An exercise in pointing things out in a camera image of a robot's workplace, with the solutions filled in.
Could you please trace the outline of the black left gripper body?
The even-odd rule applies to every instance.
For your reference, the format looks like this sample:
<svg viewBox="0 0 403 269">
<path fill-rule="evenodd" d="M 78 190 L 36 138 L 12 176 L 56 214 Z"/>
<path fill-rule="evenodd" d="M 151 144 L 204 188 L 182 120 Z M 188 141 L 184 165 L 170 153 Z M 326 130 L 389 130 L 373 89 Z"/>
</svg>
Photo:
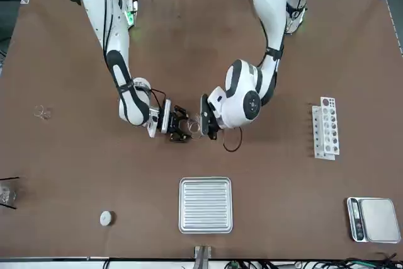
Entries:
<svg viewBox="0 0 403 269">
<path fill-rule="evenodd" d="M 217 133 L 219 131 L 219 126 L 217 124 L 214 114 L 211 114 L 208 118 L 208 137 L 211 140 L 217 139 Z"/>
</svg>

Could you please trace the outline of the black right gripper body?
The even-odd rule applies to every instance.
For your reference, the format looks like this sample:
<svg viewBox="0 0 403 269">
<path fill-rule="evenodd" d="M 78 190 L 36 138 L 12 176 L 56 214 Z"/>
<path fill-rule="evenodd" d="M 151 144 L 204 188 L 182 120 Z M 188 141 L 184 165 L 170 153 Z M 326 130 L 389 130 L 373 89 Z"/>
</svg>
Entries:
<svg viewBox="0 0 403 269">
<path fill-rule="evenodd" d="M 171 136 L 181 137 L 183 132 L 179 127 L 181 120 L 181 111 L 178 108 L 174 108 L 173 111 L 169 113 L 168 120 L 168 133 Z"/>
</svg>

